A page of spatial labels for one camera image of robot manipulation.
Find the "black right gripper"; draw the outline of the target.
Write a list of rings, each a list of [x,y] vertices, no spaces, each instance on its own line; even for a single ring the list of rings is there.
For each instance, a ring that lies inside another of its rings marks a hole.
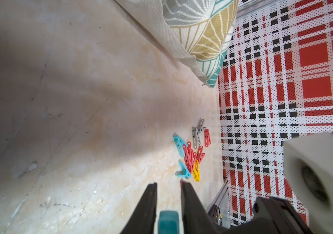
[[[223,234],[311,234],[312,231],[289,201],[258,197],[253,219],[222,231]]]

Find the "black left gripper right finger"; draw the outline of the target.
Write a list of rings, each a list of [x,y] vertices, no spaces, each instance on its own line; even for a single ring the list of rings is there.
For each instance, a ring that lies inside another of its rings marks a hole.
[[[181,211],[185,234],[219,234],[189,182],[181,187]]]

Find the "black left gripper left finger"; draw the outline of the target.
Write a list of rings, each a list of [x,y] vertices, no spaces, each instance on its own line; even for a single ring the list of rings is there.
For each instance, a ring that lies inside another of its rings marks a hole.
[[[121,234],[153,234],[157,208],[157,183],[149,184]]]

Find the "teal clothespin front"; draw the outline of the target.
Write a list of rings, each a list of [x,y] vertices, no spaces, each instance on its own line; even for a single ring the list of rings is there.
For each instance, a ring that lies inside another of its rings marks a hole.
[[[161,211],[158,220],[158,234],[179,234],[179,214],[177,211]]]

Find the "teal clothespin pile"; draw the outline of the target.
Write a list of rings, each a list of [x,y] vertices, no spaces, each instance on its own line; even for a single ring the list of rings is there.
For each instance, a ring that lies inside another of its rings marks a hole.
[[[189,172],[187,166],[185,165],[183,160],[178,161],[178,165],[180,166],[180,170],[175,172],[175,175],[177,177],[183,178],[183,179],[190,179],[191,173]]]

